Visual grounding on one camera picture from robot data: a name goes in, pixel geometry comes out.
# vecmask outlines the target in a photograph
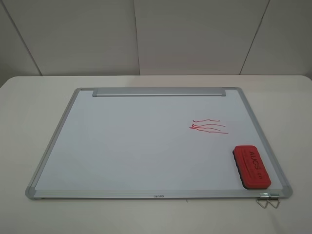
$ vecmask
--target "white wall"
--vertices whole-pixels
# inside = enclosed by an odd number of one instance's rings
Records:
[[[43,75],[138,75],[132,0],[4,0]]]
[[[239,74],[268,0],[135,0],[141,75]]]
[[[312,75],[312,0],[271,0],[242,74]]]
[[[0,3],[0,87],[14,76],[39,73]]]

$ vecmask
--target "white table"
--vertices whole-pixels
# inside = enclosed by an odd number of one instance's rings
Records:
[[[78,87],[239,86],[293,195],[254,199],[43,200],[24,191]],[[0,88],[0,233],[312,232],[312,81],[304,76],[15,77]]]

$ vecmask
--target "red eraser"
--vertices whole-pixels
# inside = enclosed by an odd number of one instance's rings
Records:
[[[267,189],[271,185],[271,180],[256,147],[239,145],[235,147],[233,154],[240,179],[246,189]]]

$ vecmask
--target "red marker scribble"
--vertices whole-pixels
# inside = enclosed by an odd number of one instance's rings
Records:
[[[221,130],[217,129],[217,128],[204,128],[204,127],[197,127],[196,125],[192,124],[192,127],[193,128],[199,128],[199,129],[213,129],[213,130],[216,130],[216,131],[219,131],[221,132]]]
[[[207,124],[203,124],[203,125],[196,125],[196,124],[192,124],[195,127],[202,127],[202,126],[207,126],[207,125],[215,125],[215,126],[220,126],[220,127],[225,127],[224,125],[220,125],[220,124],[214,124],[214,123],[207,123]]]
[[[212,120],[212,119],[205,119],[205,120],[198,120],[198,121],[193,120],[194,123],[205,122],[205,121],[220,122],[220,120]]]
[[[191,129],[196,129],[198,131],[202,131],[202,132],[207,132],[207,133],[221,133],[221,134],[229,134],[229,133],[223,133],[223,132],[213,132],[213,131],[206,131],[206,130],[201,130],[201,129],[198,129],[198,128],[193,128],[193,127],[190,127]]]

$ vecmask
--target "whiteboard surface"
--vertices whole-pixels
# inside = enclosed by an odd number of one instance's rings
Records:
[[[238,91],[226,90],[225,97],[92,92],[78,93],[36,190],[245,190],[232,154],[237,145],[256,146],[269,189],[283,188]],[[189,128],[208,118],[220,120],[228,134]]]

